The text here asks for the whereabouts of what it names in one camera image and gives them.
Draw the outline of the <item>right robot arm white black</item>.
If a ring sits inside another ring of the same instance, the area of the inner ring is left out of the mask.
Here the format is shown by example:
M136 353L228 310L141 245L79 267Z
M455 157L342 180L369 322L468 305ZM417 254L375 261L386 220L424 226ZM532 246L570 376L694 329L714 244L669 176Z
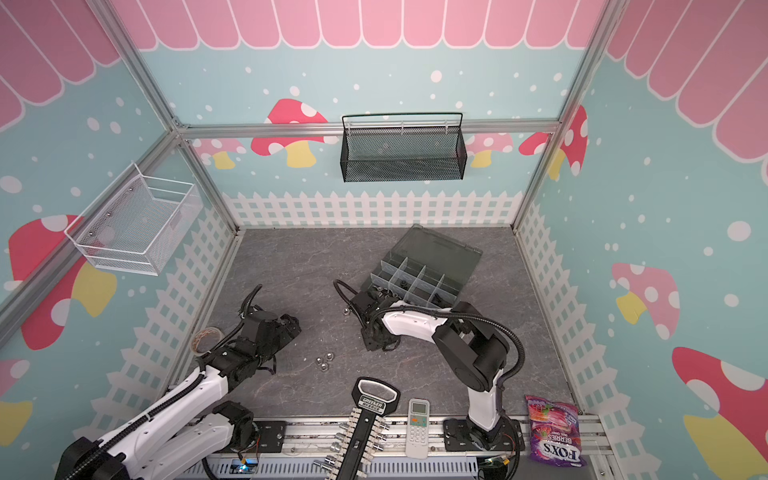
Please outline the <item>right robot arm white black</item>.
M367 350L391 351L404 337L429 342L467 387L466 419L444 422L447 443L472 443L485 451L506 446L522 450L502 401L504 383L522 370L526 359L510 328L467 302L433 309L409 304L389 290L357 291L339 279L333 287L357 317Z

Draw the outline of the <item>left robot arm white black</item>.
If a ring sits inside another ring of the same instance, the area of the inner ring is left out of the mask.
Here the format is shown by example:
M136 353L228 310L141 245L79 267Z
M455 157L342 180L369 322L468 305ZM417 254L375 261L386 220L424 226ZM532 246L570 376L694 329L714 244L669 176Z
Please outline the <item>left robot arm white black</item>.
M58 479L174 479L212 453L242 455L262 435L251 410L227 395L258 372L276 372L276 355L301 332L299 320L254 304L251 291L235 329L196 360L196 369L125 425L97 440L81 437L62 454Z

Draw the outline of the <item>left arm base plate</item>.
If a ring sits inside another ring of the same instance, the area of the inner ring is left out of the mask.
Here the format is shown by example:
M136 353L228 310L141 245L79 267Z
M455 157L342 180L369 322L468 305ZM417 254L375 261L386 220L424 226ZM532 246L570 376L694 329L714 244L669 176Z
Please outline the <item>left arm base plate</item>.
M241 422L234 427L229 443L218 450L217 454L281 453L286 438L286 429L286 421Z

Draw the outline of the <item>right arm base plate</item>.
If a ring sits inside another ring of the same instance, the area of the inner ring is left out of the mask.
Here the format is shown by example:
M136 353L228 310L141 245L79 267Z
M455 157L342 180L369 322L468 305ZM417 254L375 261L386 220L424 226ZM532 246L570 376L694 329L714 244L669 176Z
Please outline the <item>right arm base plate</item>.
M518 420L502 416L497 425L486 432L468 419L448 418L443 421L444 446L448 452L519 452L526 450Z

